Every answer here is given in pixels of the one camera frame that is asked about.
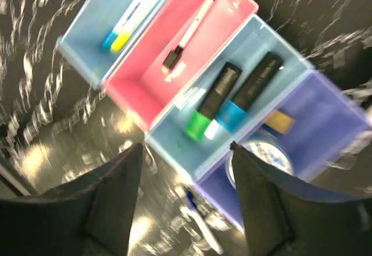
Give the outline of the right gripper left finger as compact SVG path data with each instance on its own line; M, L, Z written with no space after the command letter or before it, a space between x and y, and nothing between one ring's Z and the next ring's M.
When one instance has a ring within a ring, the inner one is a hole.
M1 199L1 254L126 255L142 163L133 144L43 194Z

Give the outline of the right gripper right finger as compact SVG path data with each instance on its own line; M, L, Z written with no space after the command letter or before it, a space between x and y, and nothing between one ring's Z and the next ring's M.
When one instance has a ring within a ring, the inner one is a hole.
M249 255L371 255L371 198L316 187L230 148Z

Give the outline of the round blue tape tin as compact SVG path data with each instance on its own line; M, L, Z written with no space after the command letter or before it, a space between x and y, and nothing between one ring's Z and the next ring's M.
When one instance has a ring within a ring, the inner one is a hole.
M245 136L238 144L263 162L293 176L295 172L292 160L280 142L281 136L283 134L273 129L261 127L250 136Z

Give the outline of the small yellow eraser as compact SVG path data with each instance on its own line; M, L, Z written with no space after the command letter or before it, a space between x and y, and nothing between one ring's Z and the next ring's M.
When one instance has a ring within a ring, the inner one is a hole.
M264 121L264 125L280 134L288 134L296 120L279 110L274 110Z

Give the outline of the blue capped marker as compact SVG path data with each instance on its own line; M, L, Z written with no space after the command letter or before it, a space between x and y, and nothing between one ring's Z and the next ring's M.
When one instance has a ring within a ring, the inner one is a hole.
M222 107L216 121L226 130L234 131L283 63L283 58L278 54L274 52L265 54L235 94Z

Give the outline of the green black marker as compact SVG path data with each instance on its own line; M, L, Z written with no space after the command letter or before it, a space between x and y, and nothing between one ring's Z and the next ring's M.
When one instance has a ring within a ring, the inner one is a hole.
M232 63L226 62L224 64L185 128L185 132L192 139L196 141L201 140L241 73L242 70Z

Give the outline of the black white marker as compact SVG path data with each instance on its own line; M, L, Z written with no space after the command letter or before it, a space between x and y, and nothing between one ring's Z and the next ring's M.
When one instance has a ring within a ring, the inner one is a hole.
M176 65L178 64L178 61L181 59L181 56L183 54L183 51L187 44L189 43L192 36L197 31L198 27L200 26L202 20L207 15L209 9L214 4L215 0L204 0L201 8L199 9L197 15L195 16L194 20L190 24L189 28L183 35L182 39L178 43L175 49L171 50L168 55L166 56L165 60L162 63L162 71L166 74L168 72L171 72Z

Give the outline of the four-compartment colourful organizer tray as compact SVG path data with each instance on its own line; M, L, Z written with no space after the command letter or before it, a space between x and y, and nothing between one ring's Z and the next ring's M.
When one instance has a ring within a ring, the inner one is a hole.
M294 175L311 181L350 153L370 126L361 109L257 14L253 0L215 0L168 74L175 49L204 0L86 0L58 51L95 88L138 118L145 141L186 175L237 228L244 226L231 173L230 144L250 136L274 110L296 122L280 137ZM242 73L237 90L268 52L284 63L230 132L217 115L200 141L185 128L226 62Z

